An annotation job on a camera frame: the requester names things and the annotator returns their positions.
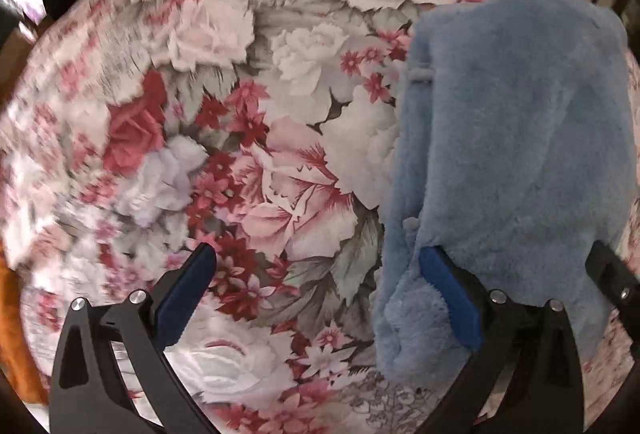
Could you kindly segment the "blue fleece zip jacket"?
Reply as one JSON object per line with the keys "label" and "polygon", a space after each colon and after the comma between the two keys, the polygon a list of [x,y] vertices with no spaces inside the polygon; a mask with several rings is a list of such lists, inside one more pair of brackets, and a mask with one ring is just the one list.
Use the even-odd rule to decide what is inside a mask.
{"label": "blue fleece zip jacket", "polygon": [[611,305],[586,273],[620,243],[637,194],[627,34],[586,0],[440,6],[416,22],[401,91],[382,269],[372,304],[387,379],[447,385],[478,344],[439,247],[487,289],[561,301],[579,356]]}

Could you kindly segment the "floral bed sheet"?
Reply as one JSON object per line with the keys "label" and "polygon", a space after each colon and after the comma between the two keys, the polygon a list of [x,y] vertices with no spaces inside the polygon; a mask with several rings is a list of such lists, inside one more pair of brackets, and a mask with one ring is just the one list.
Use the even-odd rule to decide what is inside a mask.
{"label": "floral bed sheet", "polygon": [[[44,406],[13,391],[2,430],[54,433],[54,358],[75,299],[118,304],[207,243],[215,274],[164,355],[212,433],[421,433],[471,355],[437,388],[376,365],[401,91],[420,17],[485,1],[78,1],[1,115],[1,248],[49,394]],[[607,246],[639,279],[628,39],[626,57],[637,194]],[[608,304],[596,354],[582,359],[574,335],[579,433],[639,428],[639,340]]]}

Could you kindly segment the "orange cloth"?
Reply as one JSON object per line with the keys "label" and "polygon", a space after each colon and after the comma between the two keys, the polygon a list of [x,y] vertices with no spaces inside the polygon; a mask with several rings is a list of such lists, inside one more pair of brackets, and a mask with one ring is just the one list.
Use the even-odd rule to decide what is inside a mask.
{"label": "orange cloth", "polygon": [[18,397],[27,404],[49,405],[40,372],[28,348],[21,318],[20,277],[9,269],[4,254],[0,266],[1,368]]}

